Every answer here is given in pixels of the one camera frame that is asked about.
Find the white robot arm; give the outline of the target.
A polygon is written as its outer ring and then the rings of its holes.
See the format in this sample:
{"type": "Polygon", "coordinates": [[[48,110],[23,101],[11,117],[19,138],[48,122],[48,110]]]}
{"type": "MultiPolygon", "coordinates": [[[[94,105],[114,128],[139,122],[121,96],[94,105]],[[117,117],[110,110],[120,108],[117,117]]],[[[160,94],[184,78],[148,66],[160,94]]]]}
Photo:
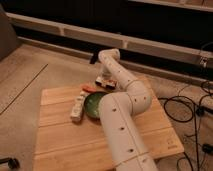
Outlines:
{"type": "Polygon", "coordinates": [[[158,171],[132,119],[150,107],[150,91],[118,63],[118,49],[102,50],[98,58],[123,89],[105,95],[99,103],[99,116],[116,171],[158,171]]]}

